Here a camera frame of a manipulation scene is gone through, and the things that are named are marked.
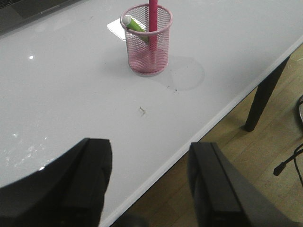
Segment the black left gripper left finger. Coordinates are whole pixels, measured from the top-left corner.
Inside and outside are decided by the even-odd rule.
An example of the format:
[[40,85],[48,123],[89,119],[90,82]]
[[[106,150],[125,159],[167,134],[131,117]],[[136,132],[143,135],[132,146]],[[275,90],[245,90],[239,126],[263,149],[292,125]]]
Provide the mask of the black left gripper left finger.
[[85,138],[0,190],[3,227],[97,227],[112,171],[109,140]]

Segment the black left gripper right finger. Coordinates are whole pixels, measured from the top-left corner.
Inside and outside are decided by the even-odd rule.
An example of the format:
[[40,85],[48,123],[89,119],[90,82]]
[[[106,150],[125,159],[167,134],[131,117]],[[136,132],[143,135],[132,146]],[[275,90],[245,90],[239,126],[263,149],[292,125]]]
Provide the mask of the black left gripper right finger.
[[216,143],[192,143],[188,181],[200,227],[301,227],[264,197]]

